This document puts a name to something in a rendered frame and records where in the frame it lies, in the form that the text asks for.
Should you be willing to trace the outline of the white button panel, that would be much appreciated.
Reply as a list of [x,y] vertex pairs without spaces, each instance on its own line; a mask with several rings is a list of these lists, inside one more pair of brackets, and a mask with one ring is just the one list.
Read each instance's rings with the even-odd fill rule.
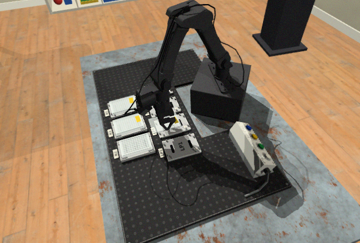
[[266,182],[244,197],[255,194],[268,183],[269,174],[274,172],[276,164],[248,123],[237,121],[229,130],[229,137],[253,178],[267,174]]

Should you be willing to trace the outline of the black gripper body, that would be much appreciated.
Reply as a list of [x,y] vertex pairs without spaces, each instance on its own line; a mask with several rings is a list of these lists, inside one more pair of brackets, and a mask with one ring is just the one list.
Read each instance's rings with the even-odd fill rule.
[[[157,102],[159,102],[159,101],[157,101]],[[170,117],[174,116],[174,111],[170,105],[170,98],[167,101],[159,102],[159,103],[165,103],[165,112],[161,113],[161,114],[156,113],[159,123],[163,124],[163,123],[170,122],[171,121]],[[164,118],[166,116],[170,116],[170,117]]]

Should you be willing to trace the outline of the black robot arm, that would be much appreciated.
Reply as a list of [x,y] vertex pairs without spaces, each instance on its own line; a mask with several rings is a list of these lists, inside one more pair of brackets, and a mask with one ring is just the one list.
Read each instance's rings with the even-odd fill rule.
[[[150,70],[151,73],[157,65],[150,75],[153,82],[142,87],[136,99],[138,113],[142,116],[152,110],[152,106],[154,106],[157,114],[165,112],[165,103],[159,102],[167,101],[170,97],[169,90],[174,77],[175,61],[189,28],[194,28],[197,31],[207,49],[207,56],[212,61],[208,63],[208,66],[220,92],[224,94],[237,89],[229,72],[229,69],[233,67],[230,62],[231,57],[222,46],[213,27],[213,13],[204,6],[194,6],[177,14],[183,8],[196,4],[199,3],[195,0],[188,0],[170,6],[166,11],[166,15],[169,17],[167,31],[159,55]],[[175,14],[177,15],[173,20]]]

